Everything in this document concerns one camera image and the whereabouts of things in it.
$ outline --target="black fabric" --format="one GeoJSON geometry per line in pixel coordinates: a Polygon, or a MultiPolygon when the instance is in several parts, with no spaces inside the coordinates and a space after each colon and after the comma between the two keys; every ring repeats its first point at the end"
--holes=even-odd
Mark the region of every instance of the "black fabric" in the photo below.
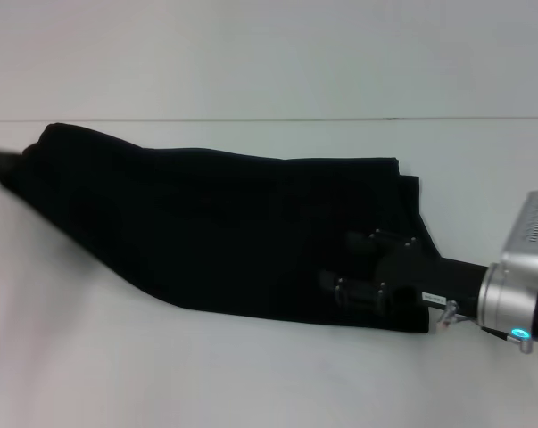
{"type": "Polygon", "coordinates": [[[425,308],[347,313],[320,269],[358,271],[347,232],[416,236],[416,177],[396,159],[263,159],[143,149],[50,125],[4,186],[139,289],[174,305],[248,317],[424,333],[425,308]]]}

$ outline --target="white wall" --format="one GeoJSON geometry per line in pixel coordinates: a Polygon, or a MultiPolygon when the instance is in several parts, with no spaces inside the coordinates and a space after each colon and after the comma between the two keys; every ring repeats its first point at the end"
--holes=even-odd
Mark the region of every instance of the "white wall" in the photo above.
{"type": "MultiPolygon", "coordinates": [[[[0,2],[0,147],[65,120],[151,147],[395,156],[450,258],[496,260],[538,189],[532,117],[538,1],[0,2]]],[[[538,427],[536,348],[174,308],[0,188],[0,428],[538,427]]]]}

